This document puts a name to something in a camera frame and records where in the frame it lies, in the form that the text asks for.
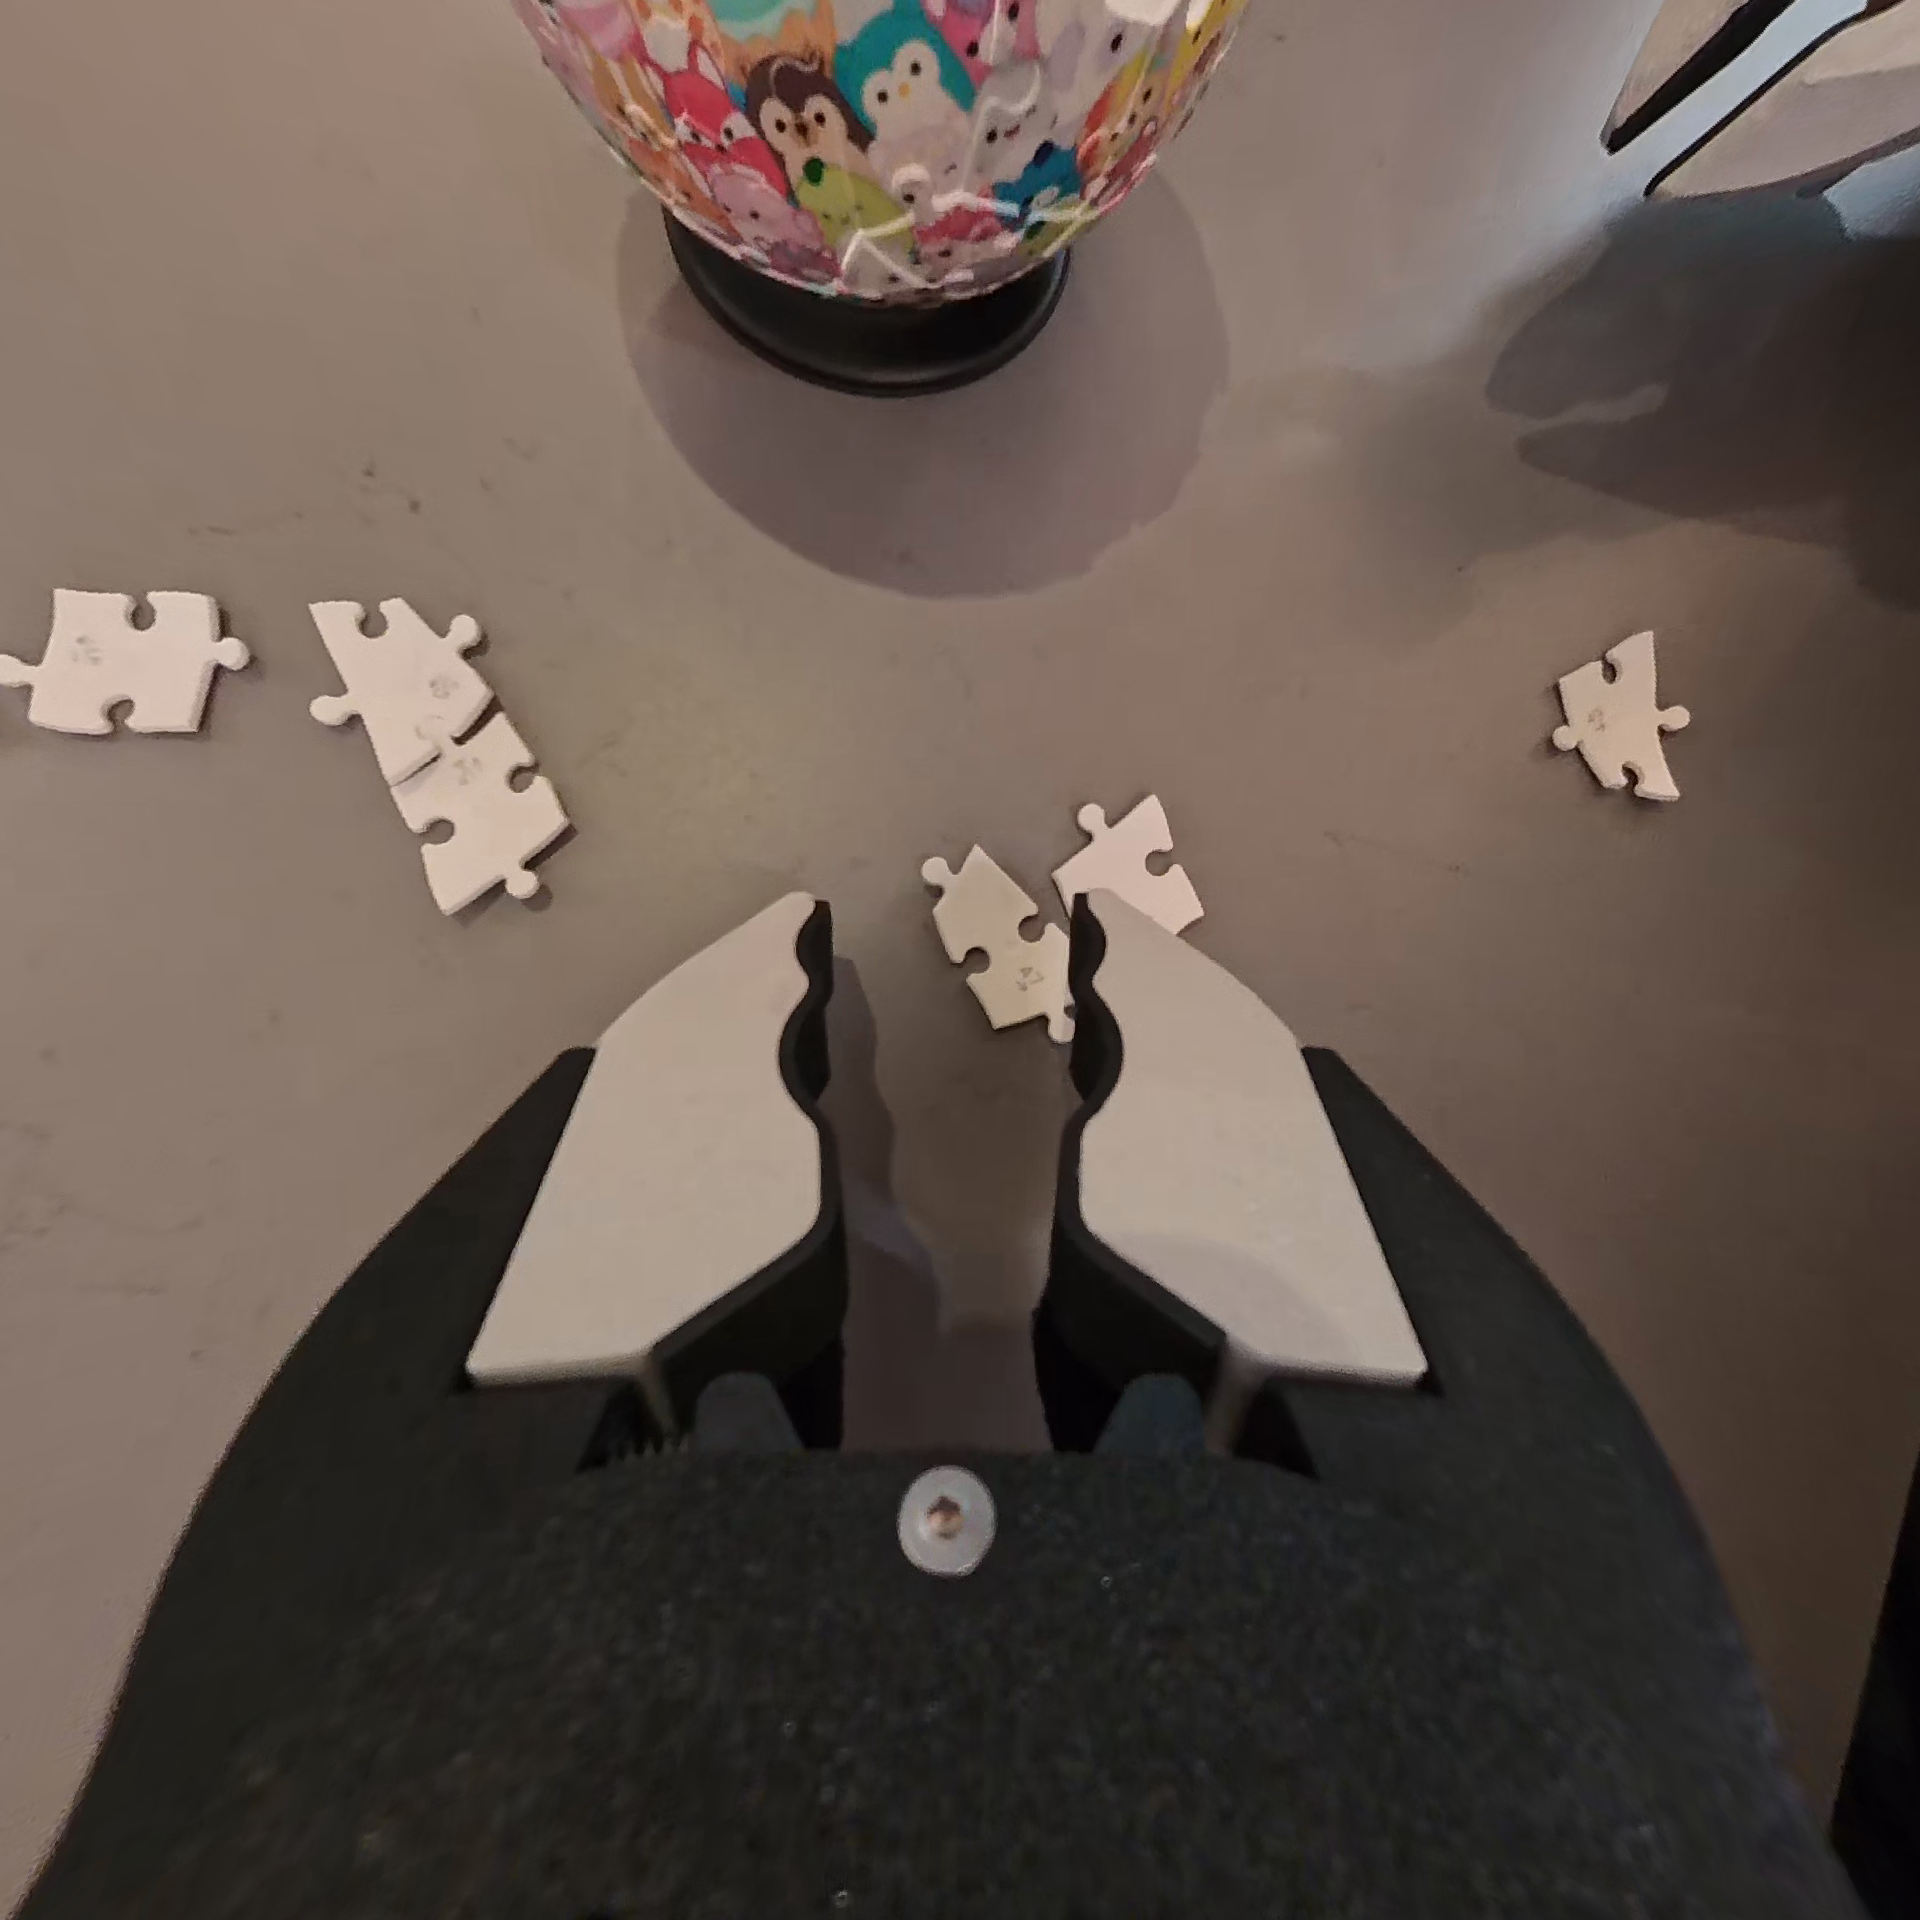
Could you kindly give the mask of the colourful puzzle ball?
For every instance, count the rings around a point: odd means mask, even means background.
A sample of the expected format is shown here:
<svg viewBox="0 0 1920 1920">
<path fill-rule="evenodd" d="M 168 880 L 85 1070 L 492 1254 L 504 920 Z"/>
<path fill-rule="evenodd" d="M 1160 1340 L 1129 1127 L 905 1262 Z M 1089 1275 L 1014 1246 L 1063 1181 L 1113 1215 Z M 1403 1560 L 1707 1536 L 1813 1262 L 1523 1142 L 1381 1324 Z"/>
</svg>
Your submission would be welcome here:
<svg viewBox="0 0 1920 1920">
<path fill-rule="evenodd" d="M 1197 112 L 1247 3 L 515 3 L 696 237 L 821 300 L 973 300 L 1067 249 Z"/>
</svg>

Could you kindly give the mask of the black round ball stand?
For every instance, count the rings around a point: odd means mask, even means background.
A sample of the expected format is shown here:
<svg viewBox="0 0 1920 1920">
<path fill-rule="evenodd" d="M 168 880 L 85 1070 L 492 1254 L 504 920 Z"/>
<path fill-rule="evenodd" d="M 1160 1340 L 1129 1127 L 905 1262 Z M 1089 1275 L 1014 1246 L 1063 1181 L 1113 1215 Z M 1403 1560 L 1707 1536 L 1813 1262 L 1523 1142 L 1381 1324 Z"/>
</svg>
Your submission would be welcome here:
<svg viewBox="0 0 1920 1920">
<path fill-rule="evenodd" d="M 797 381 L 860 398 L 943 395 L 995 374 L 1036 345 L 1070 275 L 1063 249 L 966 300 L 866 302 L 767 275 L 670 211 L 661 228 L 684 286 L 736 345 Z"/>
</svg>

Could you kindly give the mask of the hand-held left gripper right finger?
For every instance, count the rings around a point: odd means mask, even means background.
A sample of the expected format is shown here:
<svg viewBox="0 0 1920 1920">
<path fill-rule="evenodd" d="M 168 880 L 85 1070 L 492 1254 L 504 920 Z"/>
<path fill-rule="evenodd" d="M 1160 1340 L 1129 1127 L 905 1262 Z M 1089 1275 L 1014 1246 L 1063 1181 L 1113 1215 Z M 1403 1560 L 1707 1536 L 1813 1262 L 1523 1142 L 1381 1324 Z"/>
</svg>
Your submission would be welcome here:
<svg viewBox="0 0 1920 1920">
<path fill-rule="evenodd" d="M 1032 1308 L 1050 1451 L 1119 1398 L 1421 1390 L 1427 1353 L 1292 1026 L 1117 892 L 1070 907 L 1073 1109 Z"/>
</svg>

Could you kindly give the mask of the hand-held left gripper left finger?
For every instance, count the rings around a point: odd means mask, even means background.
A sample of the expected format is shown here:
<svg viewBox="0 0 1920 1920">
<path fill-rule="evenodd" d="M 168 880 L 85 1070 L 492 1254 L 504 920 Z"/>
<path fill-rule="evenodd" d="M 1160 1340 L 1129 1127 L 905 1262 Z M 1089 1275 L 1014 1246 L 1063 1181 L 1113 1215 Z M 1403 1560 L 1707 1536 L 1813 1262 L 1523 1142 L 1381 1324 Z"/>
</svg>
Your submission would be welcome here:
<svg viewBox="0 0 1920 1920">
<path fill-rule="evenodd" d="M 784 895 L 600 1034 L 467 1353 L 474 1388 L 627 1381 L 680 1437 L 711 1383 L 748 1376 L 802 1448 L 842 1448 L 828 998 L 828 901 Z"/>
</svg>

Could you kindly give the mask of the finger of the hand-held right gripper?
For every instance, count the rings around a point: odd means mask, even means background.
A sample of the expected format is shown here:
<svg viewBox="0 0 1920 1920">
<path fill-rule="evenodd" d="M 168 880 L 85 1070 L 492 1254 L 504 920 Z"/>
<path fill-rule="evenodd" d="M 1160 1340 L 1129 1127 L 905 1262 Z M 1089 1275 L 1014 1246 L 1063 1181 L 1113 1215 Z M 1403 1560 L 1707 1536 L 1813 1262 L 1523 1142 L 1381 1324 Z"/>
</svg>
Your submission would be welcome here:
<svg viewBox="0 0 1920 1920">
<path fill-rule="evenodd" d="M 1621 155 L 1699 95 L 1796 3 L 1661 3 L 1628 78 L 1607 109 L 1599 148 Z"/>
<path fill-rule="evenodd" d="M 1915 3 L 1863 3 L 1661 169 L 1647 202 L 1807 187 L 1915 148 Z"/>
</svg>

